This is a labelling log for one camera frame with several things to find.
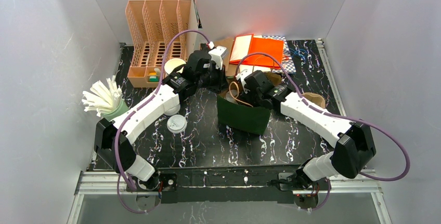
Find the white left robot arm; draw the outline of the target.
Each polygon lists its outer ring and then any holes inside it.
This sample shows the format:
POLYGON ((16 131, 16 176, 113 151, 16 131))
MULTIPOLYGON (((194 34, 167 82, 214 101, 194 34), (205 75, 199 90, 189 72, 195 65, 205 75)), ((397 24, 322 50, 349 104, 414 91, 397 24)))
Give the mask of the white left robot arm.
POLYGON ((195 50, 186 63, 167 72, 159 87, 139 104, 120 116, 97 123, 95 152, 116 173, 137 179, 132 191, 158 191, 165 182, 149 161, 136 154, 134 141, 159 117, 177 114, 180 105, 197 89, 206 88, 215 93, 225 89, 226 54, 227 48, 223 46, 195 50))

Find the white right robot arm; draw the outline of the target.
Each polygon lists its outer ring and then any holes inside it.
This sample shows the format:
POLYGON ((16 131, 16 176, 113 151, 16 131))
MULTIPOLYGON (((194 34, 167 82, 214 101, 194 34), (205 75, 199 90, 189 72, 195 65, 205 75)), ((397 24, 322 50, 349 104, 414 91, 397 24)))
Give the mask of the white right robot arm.
POLYGON ((243 70, 236 79, 247 99, 299 121, 333 148, 332 152, 307 160, 296 170, 294 181, 300 186, 336 175, 354 179, 376 154, 369 126, 328 116, 326 109, 298 94, 292 84, 275 86, 260 70, 243 70))

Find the green paper bag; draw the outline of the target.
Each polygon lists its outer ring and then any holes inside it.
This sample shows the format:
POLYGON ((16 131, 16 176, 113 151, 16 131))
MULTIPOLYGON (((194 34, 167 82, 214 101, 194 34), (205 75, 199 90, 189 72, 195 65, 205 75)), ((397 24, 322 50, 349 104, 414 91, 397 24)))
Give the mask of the green paper bag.
POLYGON ((245 75, 244 79, 229 79, 227 82, 227 88, 219 93, 216 99, 218 122, 240 131, 262 135, 267 128, 271 110, 253 107, 241 101, 239 95, 247 88, 259 90, 270 98, 269 92, 281 83, 281 77, 257 70, 245 75))

